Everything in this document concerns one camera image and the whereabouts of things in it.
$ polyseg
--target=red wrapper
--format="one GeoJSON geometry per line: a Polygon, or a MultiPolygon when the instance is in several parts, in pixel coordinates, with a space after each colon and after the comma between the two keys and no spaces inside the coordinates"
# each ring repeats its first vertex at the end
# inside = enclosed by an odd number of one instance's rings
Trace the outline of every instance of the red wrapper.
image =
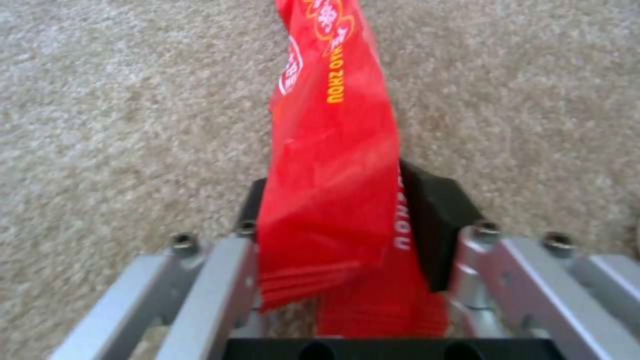
{"type": "MultiPolygon", "coordinates": [[[[350,268],[346,280],[379,267],[390,247],[396,122],[356,1],[277,0],[276,6],[290,44],[271,101],[273,158],[258,219],[261,280],[350,268]]],[[[264,307],[330,286],[335,282],[317,282],[284,298],[263,291],[264,307]]]]}

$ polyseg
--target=black base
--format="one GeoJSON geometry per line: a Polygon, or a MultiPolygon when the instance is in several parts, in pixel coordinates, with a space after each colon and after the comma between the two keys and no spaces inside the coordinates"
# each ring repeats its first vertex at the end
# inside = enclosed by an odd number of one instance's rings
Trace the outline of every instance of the black base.
{"type": "Polygon", "coordinates": [[[224,360],[562,360],[549,340],[231,339],[224,360]]]}

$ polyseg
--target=mounting hole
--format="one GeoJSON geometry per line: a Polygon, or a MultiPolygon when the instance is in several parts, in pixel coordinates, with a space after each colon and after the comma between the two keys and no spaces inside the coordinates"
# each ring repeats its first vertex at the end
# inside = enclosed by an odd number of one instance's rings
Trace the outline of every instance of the mounting hole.
{"type": "Polygon", "coordinates": [[[482,354],[473,346],[456,341],[444,349],[444,360],[483,360],[482,354]]]}
{"type": "Polygon", "coordinates": [[[483,230],[483,231],[490,231],[490,232],[494,232],[497,233],[498,231],[500,231],[500,227],[498,226],[498,224],[496,224],[495,222],[491,222],[489,220],[478,220],[477,222],[475,222],[474,224],[478,229],[483,230]]]}
{"type": "Polygon", "coordinates": [[[300,354],[298,360],[334,360],[335,354],[331,347],[325,343],[315,341],[308,344],[300,354]]]}
{"type": "Polygon", "coordinates": [[[242,235],[249,235],[255,233],[255,221],[245,220],[238,224],[238,233],[242,235]]]}
{"type": "Polygon", "coordinates": [[[188,243],[191,241],[191,233],[181,233],[173,237],[173,242],[176,244],[188,243]]]}

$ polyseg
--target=hole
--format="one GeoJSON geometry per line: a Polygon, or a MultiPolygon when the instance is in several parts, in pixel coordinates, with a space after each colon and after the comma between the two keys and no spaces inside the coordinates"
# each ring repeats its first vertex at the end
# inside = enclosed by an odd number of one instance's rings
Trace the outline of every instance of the hole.
{"type": "Polygon", "coordinates": [[[173,242],[176,244],[184,244],[191,241],[191,233],[180,233],[173,237],[173,242]]]}
{"type": "Polygon", "coordinates": [[[300,354],[298,360],[334,360],[335,354],[329,345],[318,341],[308,344],[300,354]]]}
{"type": "Polygon", "coordinates": [[[556,247],[572,247],[573,241],[567,234],[549,232],[545,235],[545,243],[556,247]]]}
{"type": "Polygon", "coordinates": [[[481,230],[491,231],[492,233],[500,231],[500,227],[498,226],[498,224],[489,220],[480,220],[476,222],[476,226],[481,230]]]}
{"type": "Polygon", "coordinates": [[[473,346],[462,341],[449,344],[444,349],[444,360],[483,360],[482,354],[473,346]]]}
{"type": "Polygon", "coordinates": [[[245,220],[238,225],[240,234],[253,234],[255,232],[255,221],[245,220]]]}

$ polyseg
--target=screw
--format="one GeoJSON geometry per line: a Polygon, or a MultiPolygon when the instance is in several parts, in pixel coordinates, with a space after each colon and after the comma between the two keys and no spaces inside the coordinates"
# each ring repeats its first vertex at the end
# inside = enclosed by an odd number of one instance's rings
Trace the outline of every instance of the screw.
{"type": "Polygon", "coordinates": [[[575,245],[573,240],[564,233],[550,231],[542,238],[542,246],[547,249],[553,256],[566,259],[571,257],[575,245]]]}
{"type": "Polygon", "coordinates": [[[195,233],[178,233],[172,236],[171,249],[180,258],[190,258],[198,254],[200,246],[195,233]]]}
{"type": "Polygon", "coordinates": [[[489,220],[478,220],[473,225],[474,239],[485,244],[500,240],[500,227],[489,220]]]}

